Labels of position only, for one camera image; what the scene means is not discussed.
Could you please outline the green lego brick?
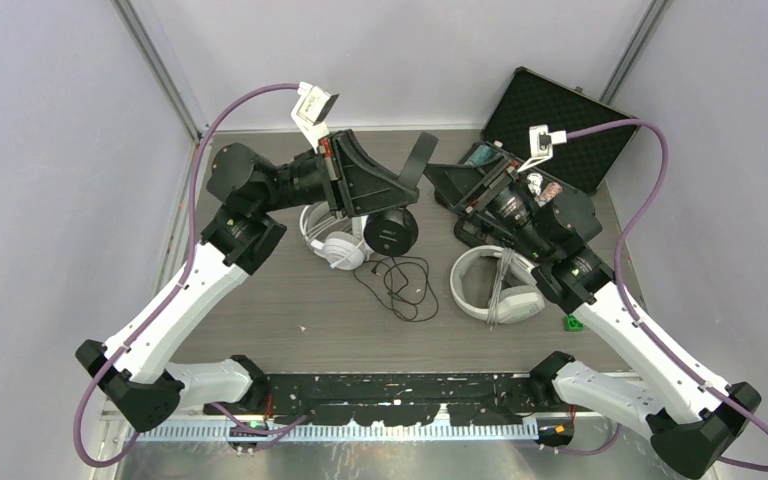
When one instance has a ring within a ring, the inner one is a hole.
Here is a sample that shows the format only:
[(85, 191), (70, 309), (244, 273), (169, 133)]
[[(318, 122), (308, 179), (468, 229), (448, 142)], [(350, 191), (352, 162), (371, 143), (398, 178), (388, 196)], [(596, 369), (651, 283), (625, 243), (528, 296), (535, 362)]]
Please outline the green lego brick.
[(567, 332), (580, 332), (584, 330), (584, 325), (573, 315), (568, 315), (564, 319), (564, 329)]

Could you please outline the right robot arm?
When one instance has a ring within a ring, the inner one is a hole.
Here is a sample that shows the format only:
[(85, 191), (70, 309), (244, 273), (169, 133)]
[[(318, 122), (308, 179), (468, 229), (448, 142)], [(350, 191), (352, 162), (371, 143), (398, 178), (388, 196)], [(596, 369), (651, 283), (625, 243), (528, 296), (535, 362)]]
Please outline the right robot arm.
[(486, 229), (453, 265), (450, 288), (461, 300), (469, 265), (498, 262), (497, 275), (520, 285), (496, 288), (484, 307), (460, 301), (492, 323), (523, 319), (543, 303), (558, 306), (601, 337), (643, 379), (642, 386), (596, 372), (554, 352), (529, 374), (531, 397), (544, 410), (563, 403), (596, 411), (647, 439), (675, 472), (702, 477), (743, 432), (761, 397), (731, 383), (671, 339), (622, 284), (620, 271), (589, 247), (601, 232), (588, 195), (493, 150), (482, 164), (431, 164), (425, 170), (437, 200), (461, 221)]

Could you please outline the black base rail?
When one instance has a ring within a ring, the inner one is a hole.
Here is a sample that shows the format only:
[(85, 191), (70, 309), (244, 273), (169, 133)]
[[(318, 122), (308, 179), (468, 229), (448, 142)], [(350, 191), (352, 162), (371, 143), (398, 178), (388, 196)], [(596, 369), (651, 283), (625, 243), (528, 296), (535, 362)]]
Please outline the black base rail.
[(304, 416), (319, 426), (387, 427), (428, 425), (440, 414), (453, 426), (514, 425), (536, 413), (567, 417), (571, 410), (515, 373), (273, 373), (258, 378), (241, 401), (221, 406), (281, 425)]

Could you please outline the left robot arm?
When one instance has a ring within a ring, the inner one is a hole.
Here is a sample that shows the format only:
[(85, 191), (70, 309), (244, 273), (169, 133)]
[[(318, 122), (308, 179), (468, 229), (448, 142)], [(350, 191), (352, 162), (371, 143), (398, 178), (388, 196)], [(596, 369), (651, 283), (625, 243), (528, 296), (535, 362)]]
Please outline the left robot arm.
[(258, 412), (267, 389), (247, 358), (181, 365), (172, 355), (272, 255), (286, 233), (273, 218), (276, 211), (313, 206), (350, 220), (350, 232), (332, 232), (323, 244), (322, 255), (334, 269), (354, 269), (372, 253), (406, 254), (418, 238), (409, 206), (418, 200), (418, 183), (436, 145), (433, 135), (421, 134), (399, 172), (374, 161), (350, 130), (315, 140), (280, 166), (244, 144), (223, 147), (207, 184), (220, 208), (189, 243), (180, 272), (119, 332), (103, 342), (84, 342), (77, 359), (138, 433), (158, 427), (178, 409), (207, 403)]

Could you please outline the large white grey headphones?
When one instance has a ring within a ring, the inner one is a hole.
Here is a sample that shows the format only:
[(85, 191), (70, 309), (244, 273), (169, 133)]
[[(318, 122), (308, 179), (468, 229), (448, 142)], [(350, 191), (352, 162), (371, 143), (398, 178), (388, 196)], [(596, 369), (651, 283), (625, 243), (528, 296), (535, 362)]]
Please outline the large white grey headphones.
[[(487, 258), (496, 261), (490, 298), (485, 306), (465, 296), (465, 277), (471, 265)], [(512, 248), (482, 245), (464, 252), (453, 264), (449, 285), (457, 306), (473, 319), (488, 325), (512, 324), (531, 318), (546, 307), (546, 299), (531, 271), (535, 264)]]

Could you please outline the small white headphones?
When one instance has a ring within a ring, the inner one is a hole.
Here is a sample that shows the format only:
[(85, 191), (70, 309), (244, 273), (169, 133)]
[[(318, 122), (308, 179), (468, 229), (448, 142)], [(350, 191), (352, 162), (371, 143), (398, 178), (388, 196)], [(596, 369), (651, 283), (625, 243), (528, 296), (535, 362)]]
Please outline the small white headphones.
[(308, 249), (331, 269), (351, 271), (372, 255), (364, 240), (367, 220), (367, 215), (338, 218), (326, 202), (319, 202), (303, 208), (299, 230)]

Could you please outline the black headphones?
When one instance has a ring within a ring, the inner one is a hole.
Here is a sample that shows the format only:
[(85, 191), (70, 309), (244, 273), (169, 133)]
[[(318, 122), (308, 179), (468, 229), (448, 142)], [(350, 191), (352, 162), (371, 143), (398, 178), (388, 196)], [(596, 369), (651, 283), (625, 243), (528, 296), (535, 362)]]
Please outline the black headphones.
[[(400, 171), (400, 186), (416, 190), (424, 170), (438, 144), (438, 138), (421, 132)], [(364, 227), (364, 241), (375, 252), (385, 257), (405, 255), (416, 243), (419, 227), (406, 207), (393, 207), (368, 216)]]

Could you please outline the black poker chip case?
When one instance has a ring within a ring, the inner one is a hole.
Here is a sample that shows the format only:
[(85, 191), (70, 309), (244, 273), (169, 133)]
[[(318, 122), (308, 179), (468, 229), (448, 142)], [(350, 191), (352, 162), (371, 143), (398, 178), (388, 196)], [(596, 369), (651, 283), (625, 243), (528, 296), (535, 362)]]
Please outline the black poker chip case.
[[(573, 88), (519, 67), (481, 129), (479, 139), (458, 163), (493, 163), (504, 155), (524, 161), (530, 156), (528, 129), (533, 126), (547, 125), (552, 132), (572, 133), (631, 118)], [(574, 218), (572, 229), (588, 244), (603, 230), (592, 197), (638, 131), (637, 125), (615, 127), (560, 145), (548, 162), (523, 172), (512, 189), (520, 189), (531, 173), (541, 174), (544, 186), (551, 182), (561, 185), (562, 192), (556, 201), (570, 204), (581, 213)]]

